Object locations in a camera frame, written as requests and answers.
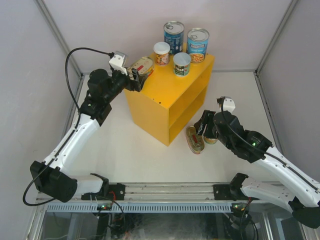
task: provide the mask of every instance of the white wall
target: white wall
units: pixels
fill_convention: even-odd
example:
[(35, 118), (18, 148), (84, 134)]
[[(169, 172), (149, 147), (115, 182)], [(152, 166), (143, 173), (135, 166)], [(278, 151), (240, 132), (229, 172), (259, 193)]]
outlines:
[[(215, 70), (255, 70), (291, 0), (45, 0), (70, 48), (121, 51), (128, 63), (164, 40), (172, 20), (210, 32)], [(83, 72), (106, 68), (106, 56), (76, 53)]]
[[(32, 0), (0, 7), (0, 239), (26, 239), (32, 207), (23, 192), (31, 163), (58, 144), (71, 104), (65, 55)], [(71, 85), (76, 75), (70, 70)], [(36, 188), (28, 194), (35, 200)]]
[(320, 1), (303, 0), (261, 72), (284, 154), (320, 181)]

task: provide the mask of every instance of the food label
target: food label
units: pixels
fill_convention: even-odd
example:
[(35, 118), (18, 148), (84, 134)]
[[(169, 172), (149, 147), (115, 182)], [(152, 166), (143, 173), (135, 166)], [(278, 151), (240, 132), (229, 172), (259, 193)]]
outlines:
[(178, 34), (164, 32), (164, 41), (170, 45), (170, 54), (180, 53), (184, 44), (184, 32)]
[(155, 54), (155, 63), (158, 65), (167, 65), (169, 63), (169, 53), (166, 54)]
[(200, 42), (192, 41), (190, 38), (188, 38), (186, 53), (190, 55), (192, 63), (198, 64), (205, 60), (208, 41), (208, 39)]
[(190, 64), (188, 64), (186, 66), (180, 66), (180, 65), (174, 64), (173, 66), (174, 66), (174, 68), (173, 68), (174, 74), (179, 77), (186, 76), (189, 73)]

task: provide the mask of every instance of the pull tab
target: pull tab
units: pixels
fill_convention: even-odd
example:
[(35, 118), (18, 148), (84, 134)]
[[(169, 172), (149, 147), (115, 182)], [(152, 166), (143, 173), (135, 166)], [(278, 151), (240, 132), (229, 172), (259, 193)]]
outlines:
[(197, 36), (197, 35), (191, 35), (189, 38), (190, 38), (191, 40), (196, 40), (196, 39), (198, 38), (198, 36)]
[(172, 26), (172, 25), (165, 25), (165, 27), (167, 28), (167, 29), (169, 29), (169, 30), (172, 30), (172, 29), (174, 29), (174, 26)]

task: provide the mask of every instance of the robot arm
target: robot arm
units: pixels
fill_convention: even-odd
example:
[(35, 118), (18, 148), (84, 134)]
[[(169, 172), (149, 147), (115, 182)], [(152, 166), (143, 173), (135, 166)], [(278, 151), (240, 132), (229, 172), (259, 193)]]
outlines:
[(37, 190), (61, 202), (69, 201), (75, 194), (105, 194), (108, 191), (107, 178), (95, 173), (69, 176), (69, 170), (88, 139), (104, 123), (112, 109), (111, 101), (124, 88), (140, 92), (148, 77), (139, 75), (136, 69), (128, 75), (124, 67), (127, 58), (124, 53), (115, 52), (111, 57), (112, 75), (109, 76), (104, 69), (90, 73), (88, 91), (77, 121), (43, 162), (34, 161), (30, 167)]
[(264, 168), (285, 186), (273, 186), (238, 173), (229, 184), (232, 198), (262, 199), (292, 212), (308, 227), (319, 227), (320, 183), (286, 159), (262, 134), (244, 130), (238, 118), (232, 115), (235, 104), (231, 98), (221, 97), (217, 103), (218, 112), (205, 110), (194, 125), (197, 134), (218, 139), (239, 158)]

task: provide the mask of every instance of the blue label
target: blue label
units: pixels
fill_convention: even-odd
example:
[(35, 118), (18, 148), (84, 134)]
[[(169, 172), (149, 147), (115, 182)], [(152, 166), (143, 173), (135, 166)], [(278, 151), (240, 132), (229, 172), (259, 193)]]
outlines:
[(186, 45), (186, 53), (191, 56), (192, 63), (201, 63), (205, 59), (208, 41), (209, 39), (200, 42), (192, 41), (188, 38)]
[(170, 45), (170, 54), (180, 53), (184, 44), (184, 32), (174, 35), (164, 32), (164, 41)]

